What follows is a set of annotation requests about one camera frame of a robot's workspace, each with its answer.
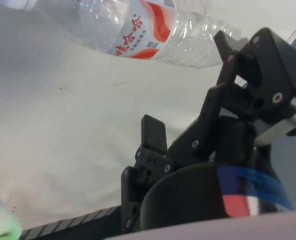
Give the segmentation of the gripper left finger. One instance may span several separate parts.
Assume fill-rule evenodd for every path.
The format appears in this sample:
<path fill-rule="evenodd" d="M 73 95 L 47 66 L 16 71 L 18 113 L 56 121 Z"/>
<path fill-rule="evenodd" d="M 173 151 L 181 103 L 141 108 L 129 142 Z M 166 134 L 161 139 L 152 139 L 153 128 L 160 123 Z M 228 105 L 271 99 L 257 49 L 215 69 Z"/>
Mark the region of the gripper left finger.
<path fill-rule="evenodd" d="M 122 229 L 140 227 L 140 208 L 149 190 L 173 171 L 175 163 L 166 157 L 165 124 L 149 115 L 141 119 L 141 143 L 135 153 L 134 166 L 121 175 Z"/>

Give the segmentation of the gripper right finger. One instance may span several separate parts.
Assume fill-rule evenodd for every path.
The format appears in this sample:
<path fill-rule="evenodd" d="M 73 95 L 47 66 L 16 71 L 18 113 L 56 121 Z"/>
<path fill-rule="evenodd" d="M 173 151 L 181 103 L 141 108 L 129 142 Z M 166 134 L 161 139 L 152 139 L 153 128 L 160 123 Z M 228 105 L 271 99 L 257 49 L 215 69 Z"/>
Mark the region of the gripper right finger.
<path fill-rule="evenodd" d="M 214 37 L 223 65 L 199 117 L 169 147 L 181 167 L 205 162 L 250 166 L 258 149 L 296 136 L 296 49 L 268 28 L 251 39 Z"/>

